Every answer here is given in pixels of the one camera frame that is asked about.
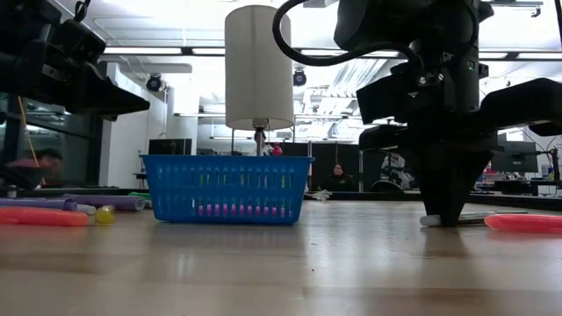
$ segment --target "ceiling light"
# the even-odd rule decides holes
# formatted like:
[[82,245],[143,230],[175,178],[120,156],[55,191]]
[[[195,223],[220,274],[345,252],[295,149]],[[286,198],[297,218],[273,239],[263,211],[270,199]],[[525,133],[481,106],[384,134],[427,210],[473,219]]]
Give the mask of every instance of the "ceiling light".
[[225,113],[175,113],[174,116],[188,118],[224,118]]
[[[336,56],[339,54],[344,54],[346,52],[337,49],[303,49],[301,53],[311,56]],[[393,58],[393,57],[398,57],[398,54],[399,54],[398,52],[380,51],[380,52],[365,54],[363,55],[363,57]]]
[[480,59],[504,59],[508,56],[508,53],[479,53]]
[[[362,119],[360,116],[350,116],[348,119]],[[396,122],[393,118],[382,118],[382,119],[375,119],[369,124],[365,124],[366,126],[379,126],[379,125],[395,125],[395,126],[403,126],[405,124]]]
[[522,130],[521,127],[512,127],[512,128],[507,128],[504,130],[499,130],[498,131],[498,135],[504,134],[504,133],[518,133]]
[[[232,140],[231,136],[211,136],[209,140]],[[253,140],[252,137],[234,136],[234,140]]]
[[561,53],[520,53],[517,59],[561,60]]
[[314,115],[314,114],[297,114],[296,119],[344,119],[343,115]]
[[211,54],[211,55],[224,55],[224,48],[193,48],[194,54]]
[[104,54],[182,54],[179,47],[107,47]]

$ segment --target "yellow ball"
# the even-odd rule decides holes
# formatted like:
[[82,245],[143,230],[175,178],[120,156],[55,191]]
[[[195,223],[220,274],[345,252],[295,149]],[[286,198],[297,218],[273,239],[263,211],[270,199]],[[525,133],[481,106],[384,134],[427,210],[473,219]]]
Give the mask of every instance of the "yellow ball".
[[96,222],[101,224],[115,223],[115,207],[113,205],[106,205],[96,210]]

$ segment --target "blue plastic basket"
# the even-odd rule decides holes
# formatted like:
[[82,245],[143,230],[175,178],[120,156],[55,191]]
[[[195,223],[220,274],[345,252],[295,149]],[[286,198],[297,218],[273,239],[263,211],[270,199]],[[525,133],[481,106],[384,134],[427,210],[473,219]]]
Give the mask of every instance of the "blue plastic basket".
[[293,224],[313,158],[144,155],[155,217],[182,223]]

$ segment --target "computer monitor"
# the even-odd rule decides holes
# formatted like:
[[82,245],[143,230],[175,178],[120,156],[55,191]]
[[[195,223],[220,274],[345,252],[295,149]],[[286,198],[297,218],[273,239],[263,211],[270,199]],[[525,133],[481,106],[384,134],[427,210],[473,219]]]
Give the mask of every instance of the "computer monitor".
[[537,147],[528,141],[502,141],[503,152],[494,153],[492,170],[499,172],[538,172]]
[[148,154],[191,154],[191,139],[150,140]]

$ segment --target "lamp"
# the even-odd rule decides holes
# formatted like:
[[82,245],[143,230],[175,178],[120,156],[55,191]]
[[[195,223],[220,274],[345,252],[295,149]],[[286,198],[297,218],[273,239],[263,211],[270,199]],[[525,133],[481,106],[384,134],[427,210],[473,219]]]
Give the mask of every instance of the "lamp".
[[[294,125],[292,62],[277,48],[271,33],[276,10],[249,5],[232,11],[225,21],[227,126],[256,131],[258,155],[264,129]],[[290,40],[289,18],[281,26]]]

